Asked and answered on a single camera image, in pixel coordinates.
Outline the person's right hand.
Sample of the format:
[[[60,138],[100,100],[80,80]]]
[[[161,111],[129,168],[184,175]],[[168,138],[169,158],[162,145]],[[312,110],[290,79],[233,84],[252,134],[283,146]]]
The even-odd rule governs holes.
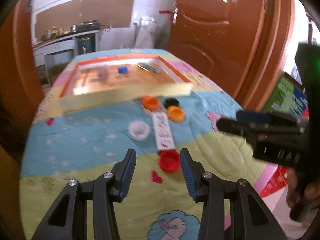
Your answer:
[[[298,203],[302,194],[297,190],[298,173],[293,168],[289,168],[286,178],[287,195],[286,203],[292,208]],[[314,179],[310,184],[305,187],[304,198],[313,200],[313,208],[319,209],[319,178]]]

